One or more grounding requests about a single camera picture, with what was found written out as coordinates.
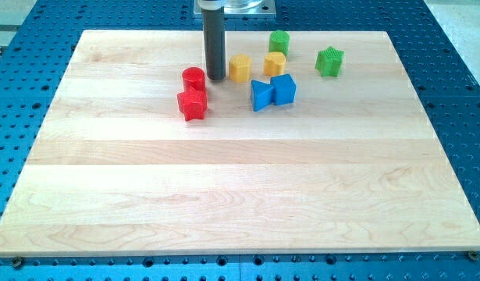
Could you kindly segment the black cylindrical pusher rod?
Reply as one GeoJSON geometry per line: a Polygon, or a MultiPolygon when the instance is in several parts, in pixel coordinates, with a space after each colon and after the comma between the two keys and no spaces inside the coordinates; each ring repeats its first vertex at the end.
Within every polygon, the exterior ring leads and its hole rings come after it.
{"type": "Polygon", "coordinates": [[[206,73],[212,81],[222,81],[226,76],[226,43],[223,0],[197,1],[203,21],[206,73]]]}

